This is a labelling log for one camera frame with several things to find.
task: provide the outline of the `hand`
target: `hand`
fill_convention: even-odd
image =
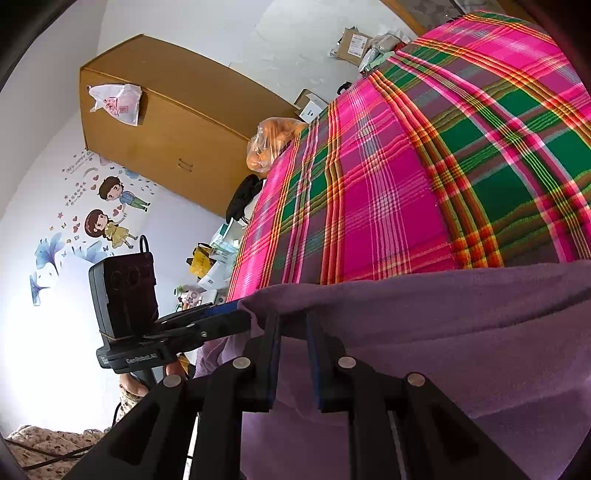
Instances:
[[[186,377],[183,366],[178,360],[175,363],[166,366],[166,374],[179,375],[181,378]],[[121,383],[121,386],[132,395],[145,397],[148,394],[148,388],[144,384],[138,382],[131,374],[120,374],[119,383]]]

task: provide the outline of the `metal screw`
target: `metal screw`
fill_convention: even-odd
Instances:
[[[339,367],[341,368],[353,368],[356,364],[357,362],[352,356],[342,356],[339,358]]]
[[[421,374],[410,374],[407,377],[407,382],[413,387],[422,387],[425,384],[425,377]]]
[[[245,356],[239,356],[238,358],[234,359],[232,365],[234,366],[234,368],[237,368],[238,370],[244,370],[245,368],[251,366],[251,361],[249,358],[246,358]]]
[[[168,388],[178,387],[182,382],[179,375],[168,375],[164,377],[164,386]]]

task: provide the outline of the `plaid blanket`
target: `plaid blanket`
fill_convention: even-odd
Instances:
[[[552,39],[478,12],[338,97],[275,161],[230,285],[591,258],[591,100]]]
[[[462,268],[591,258],[591,102],[546,33],[466,15],[371,82],[421,155]]]

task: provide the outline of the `cartoon girl sticker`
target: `cartoon girl sticker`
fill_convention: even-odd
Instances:
[[[149,203],[136,197],[129,190],[125,190],[119,177],[107,177],[99,187],[99,197],[107,202],[119,199],[123,205],[122,212],[128,205],[133,208],[139,208],[144,212],[148,211]]]
[[[92,210],[92,212],[90,212],[86,217],[86,221],[84,222],[84,230],[88,236],[93,238],[102,236],[107,240],[110,240],[113,248],[120,247],[123,244],[127,245],[129,248],[133,248],[134,246],[130,245],[127,239],[132,238],[137,240],[138,238],[131,235],[127,228],[119,226],[126,216],[127,214],[124,214],[121,220],[115,222],[107,217],[102,212],[102,210]]]

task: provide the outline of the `yellow bag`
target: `yellow bag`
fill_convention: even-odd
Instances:
[[[203,278],[207,275],[207,272],[211,269],[215,260],[209,258],[209,254],[212,252],[212,247],[208,244],[198,244],[197,248],[193,250],[193,261],[189,270],[193,275]]]

